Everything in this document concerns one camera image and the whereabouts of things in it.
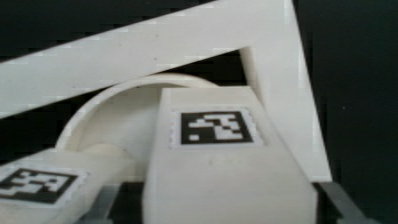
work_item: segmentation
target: white frame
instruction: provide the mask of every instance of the white frame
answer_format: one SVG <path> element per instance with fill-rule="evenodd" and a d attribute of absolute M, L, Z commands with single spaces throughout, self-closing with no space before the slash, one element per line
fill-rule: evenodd
<path fill-rule="evenodd" d="M 234 50 L 307 178 L 330 181 L 291 0 L 218 0 L 1 63 L 0 117 Z"/>

